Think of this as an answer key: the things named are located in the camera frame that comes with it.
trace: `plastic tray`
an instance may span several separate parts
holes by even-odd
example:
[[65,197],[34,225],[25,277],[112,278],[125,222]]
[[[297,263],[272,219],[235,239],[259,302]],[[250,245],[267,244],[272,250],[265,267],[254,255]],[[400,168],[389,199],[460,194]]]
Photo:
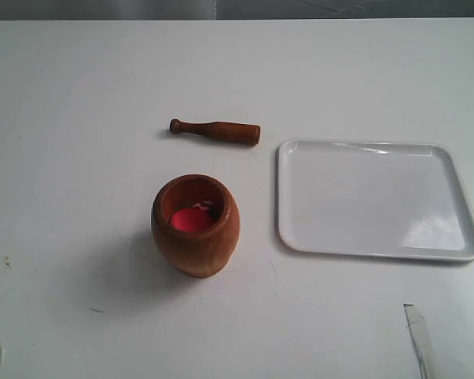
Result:
[[294,250],[474,259],[474,215],[443,148],[292,140],[278,175],[279,232]]

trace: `white tabletop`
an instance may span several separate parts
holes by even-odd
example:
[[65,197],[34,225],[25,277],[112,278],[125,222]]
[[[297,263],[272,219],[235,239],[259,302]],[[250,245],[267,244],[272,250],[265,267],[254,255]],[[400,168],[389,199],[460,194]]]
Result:
[[[261,142],[169,137],[171,118],[257,123]],[[413,379],[404,303],[439,377],[474,377],[474,261],[278,242],[293,137],[440,144],[474,208],[474,19],[0,22],[1,378]],[[204,280],[149,244],[156,192],[187,173],[241,214]]]

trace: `red object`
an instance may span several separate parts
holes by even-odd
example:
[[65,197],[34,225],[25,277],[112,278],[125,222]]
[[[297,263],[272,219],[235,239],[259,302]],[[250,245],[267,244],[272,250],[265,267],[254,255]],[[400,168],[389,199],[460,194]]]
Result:
[[203,231],[214,224],[214,219],[200,208],[184,208],[172,215],[170,224],[180,231]]

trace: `pestle handle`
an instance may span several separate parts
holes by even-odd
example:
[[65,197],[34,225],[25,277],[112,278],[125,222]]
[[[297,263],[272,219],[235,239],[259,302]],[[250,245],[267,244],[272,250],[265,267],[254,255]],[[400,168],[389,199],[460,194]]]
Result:
[[260,126],[234,122],[217,121],[192,124],[174,118],[171,121],[170,131],[172,134],[193,133],[215,141],[234,142],[251,146],[255,146],[260,141]]

